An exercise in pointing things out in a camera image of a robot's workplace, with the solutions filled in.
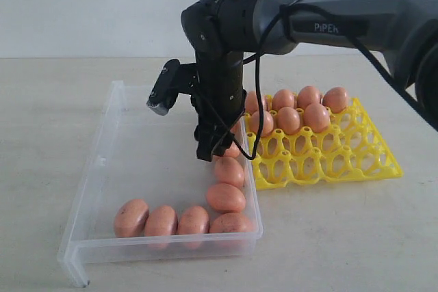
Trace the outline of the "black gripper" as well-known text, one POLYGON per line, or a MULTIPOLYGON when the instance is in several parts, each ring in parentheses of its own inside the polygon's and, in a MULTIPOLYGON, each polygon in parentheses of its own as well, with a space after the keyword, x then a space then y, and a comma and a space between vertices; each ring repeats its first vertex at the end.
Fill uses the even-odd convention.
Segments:
POLYGON ((227 90, 224 94, 209 94, 199 83, 193 83, 190 91, 192 106, 198 114, 194 130, 194 139, 198 142, 196 156, 212 161, 213 155, 224 156, 236 141, 233 129, 244 114, 247 92, 240 85, 232 93, 227 90))

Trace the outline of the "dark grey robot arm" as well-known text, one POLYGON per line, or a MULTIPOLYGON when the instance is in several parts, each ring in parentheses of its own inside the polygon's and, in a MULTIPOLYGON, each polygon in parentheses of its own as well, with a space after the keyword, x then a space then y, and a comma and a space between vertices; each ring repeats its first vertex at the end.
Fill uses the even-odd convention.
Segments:
POLYGON ((298 44, 357 49, 430 126, 437 126, 437 0, 200 0, 181 15, 196 55, 196 155, 211 161, 243 112, 244 53, 298 44))

